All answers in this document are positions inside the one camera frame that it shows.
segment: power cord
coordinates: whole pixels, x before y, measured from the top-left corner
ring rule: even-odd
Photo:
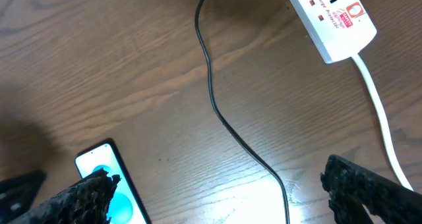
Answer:
[[[402,168],[400,167],[400,164],[398,163],[396,153],[394,152],[394,146],[391,139],[390,128],[388,127],[387,116],[371,74],[369,73],[365,62],[363,62],[362,58],[358,54],[351,56],[351,58],[355,61],[357,68],[361,71],[363,80],[368,87],[369,95],[371,95],[372,101],[374,103],[375,110],[377,111],[378,119],[380,121],[382,139],[384,140],[385,150],[387,151],[388,160],[390,160],[393,171],[402,186],[413,191],[409,181],[406,179],[406,176],[402,171]]]
[[[198,7],[196,8],[196,13],[195,13],[195,30],[196,30],[196,34],[198,36],[199,43],[200,43],[200,45],[202,47],[202,50],[204,51],[204,55],[205,55],[205,59],[206,59],[206,65],[207,65],[207,68],[208,68],[208,91],[210,93],[210,99],[211,99],[212,108],[213,108],[214,112],[216,113],[217,117],[221,120],[221,122],[225,126],[225,128],[235,138],[235,140],[239,143],[239,145],[253,159],[255,159],[256,162],[258,162],[260,165],[262,165],[277,180],[278,184],[280,185],[280,187],[282,189],[282,193],[283,193],[284,212],[285,212],[285,217],[286,217],[286,224],[290,224],[289,203],[288,203],[288,197],[287,197],[286,188],[284,187],[283,181],[277,175],[277,173],[275,172],[275,170],[273,170],[273,168],[271,168],[271,166],[269,166],[258,154],[256,154],[254,152],[254,150],[252,150],[252,148],[250,148],[249,145],[242,139],[242,137],[240,137],[240,135],[238,135],[238,133],[230,126],[230,124],[226,121],[226,119],[223,117],[223,115],[220,113],[220,111],[217,108],[216,101],[214,99],[214,92],[213,92],[213,89],[212,89],[212,67],[211,67],[211,60],[210,60],[210,56],[208,54],[208,51],[206,50],[204,40],[203,40],[203,38],[202,38],[202,36],[200,34],[199,23],[198,23],[199,13],[200,13],[200,10],[201,10],[202,5],[204,4],[204,2],[205,2],[205,0],[200,0],[199,1],[199,4],[198,4]]]

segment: blue screen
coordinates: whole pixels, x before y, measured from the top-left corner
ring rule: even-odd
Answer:
[[[121,181],[117,184],[107,213],[107,216],[111,218],[111,223],[146,223],[109,144],[103,144],[78,156],[75,163],[82,178],[99,169],[107,171],[108,176],[120,175]]]

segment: wood grain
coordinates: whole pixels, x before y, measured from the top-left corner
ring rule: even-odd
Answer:
[[[37,202],[116,140],[154,223],[283,223],[275,180],[213,114],[198,0],[0,0],[0,176],[42,167]],[[422,191],[420,0],[362,0],[362,57],[404,173]],[[333,223],[319,174],[342,155],[397,181],[349,60],[327,67],[287,0],[207,0],[200,27],[226,119],[286,183],[292,223]]]

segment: surge protector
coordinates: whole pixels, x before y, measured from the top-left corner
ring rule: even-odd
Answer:
[[[360,0],[290,0],[325,63],[358,54],[377,34]]]

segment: smartphone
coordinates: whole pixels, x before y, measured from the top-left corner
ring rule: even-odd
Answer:
[[[82,178],[99,169],[107,171],[108,176],[120,175],[107,213],[112,224],[151,223],[113,139],[108,138],[80,152],[75,164]]]

